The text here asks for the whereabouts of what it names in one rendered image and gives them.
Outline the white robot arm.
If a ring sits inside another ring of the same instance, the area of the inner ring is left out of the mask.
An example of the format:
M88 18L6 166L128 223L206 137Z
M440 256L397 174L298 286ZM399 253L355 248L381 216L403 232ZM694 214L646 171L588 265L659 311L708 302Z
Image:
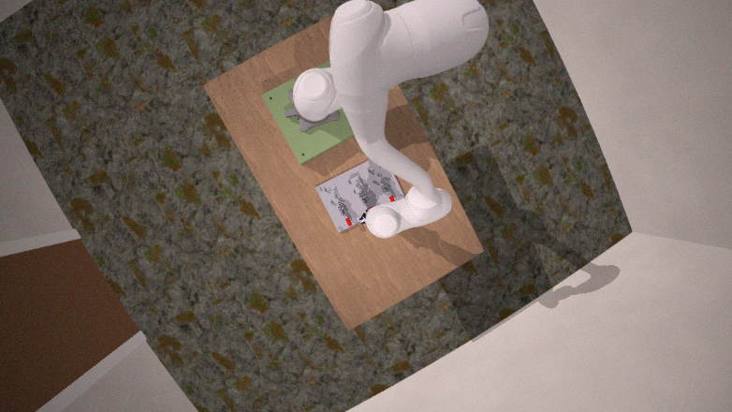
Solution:
M430 224L452 207L447 191L435 188L424 169L386 140L388 90L467 62L488 33L488 16L477 0L415 0L387 11L372 1L351 0L331 21L331 67L304 71L288 92L293 108L285 117L298 116L302 132L338 121L343 108L362 152L413 185L404 199L367 211L374 236L389 238Z

